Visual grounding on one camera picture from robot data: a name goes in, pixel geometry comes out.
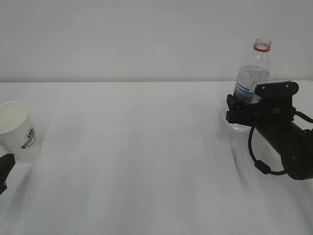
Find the white wall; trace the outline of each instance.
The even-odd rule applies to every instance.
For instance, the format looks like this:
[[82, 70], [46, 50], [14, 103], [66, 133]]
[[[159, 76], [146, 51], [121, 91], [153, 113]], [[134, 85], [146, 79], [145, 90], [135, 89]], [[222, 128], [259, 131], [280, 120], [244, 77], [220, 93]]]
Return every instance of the white wall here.
[[273, 77], [313, 77], [312, 0], [1, 0], [0, 81], [235, 79], [256, 37]]

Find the plastic water bottle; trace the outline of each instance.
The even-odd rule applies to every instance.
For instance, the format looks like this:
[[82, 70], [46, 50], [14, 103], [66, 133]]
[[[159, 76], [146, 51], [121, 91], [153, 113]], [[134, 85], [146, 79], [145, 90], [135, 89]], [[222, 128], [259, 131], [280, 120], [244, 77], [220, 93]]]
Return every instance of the plastic water bottle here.
[[[252, 53], [243, 61], [239, 69], [234, 98], [238, 101], [243, 101], [244, 105], [260, 101], [260, 98], [253, 95], [249, 90], [252, 83], [266, 81], [269, 78], [270, 61], [268, 52], [270, 44], [270, 40], [257, 38], [253, 45]], [[231, 124], [231, 127], [239, 131], [249, 129], [249, 127], [239, 124]]]

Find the black object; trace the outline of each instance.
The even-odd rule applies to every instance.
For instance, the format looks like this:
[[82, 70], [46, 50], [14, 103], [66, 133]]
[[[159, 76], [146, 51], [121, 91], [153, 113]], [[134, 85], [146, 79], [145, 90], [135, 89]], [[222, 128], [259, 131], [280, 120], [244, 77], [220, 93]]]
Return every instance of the black object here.
[[[294, 115], [313, 123], [313, 119], [292, 106], [292, 96], [298, 90], [298, 84], [291, 81], [257, 83], [254, 94], [260, 96], [261, 100], [248, 106], [243, 106], [230, 94], [227, 96], [229, 111], [226, 120], [251, 126], [249, 152], [256, 168], [264, 174], [287, 173], [295, 180], [313, 178], [313, 130], [302, 130], [293, 123]], [[281, 156], [282, 171], [272, 171], [268, 165], [255, 158], [251, 147], [255, 128]]]
[[6, 186], [6, 178], [15, 165], [14, 155], [12, 153], [6, 154], [0, 158], [0, 194], [2, 194]]

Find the white table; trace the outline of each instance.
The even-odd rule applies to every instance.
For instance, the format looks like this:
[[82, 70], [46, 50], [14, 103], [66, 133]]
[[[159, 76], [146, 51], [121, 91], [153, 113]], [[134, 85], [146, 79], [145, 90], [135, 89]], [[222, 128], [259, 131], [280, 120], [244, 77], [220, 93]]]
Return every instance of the white table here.
[[[313, 117], [313, 83], [294, 106]], [[7, 83], [42, 144], [0, 196], [1, 235], [308, 235], [311, 181], [254, 168], [224, 114], [234, 82]], [[296, 120], [302, 128], [309, 124]], [[259, 135], [255, 155], [281, 169]]]

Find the white paper cup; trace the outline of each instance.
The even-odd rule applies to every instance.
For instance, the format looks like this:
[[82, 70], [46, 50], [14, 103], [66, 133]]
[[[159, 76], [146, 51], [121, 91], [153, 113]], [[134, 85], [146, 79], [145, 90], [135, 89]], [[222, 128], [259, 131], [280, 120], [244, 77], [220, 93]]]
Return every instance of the white paper cup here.
[[29, 163], [39, 157], [40, 146], [24, 103], [0, 105], [0, 147], [6, 153], [13, 153], [18, 164]]

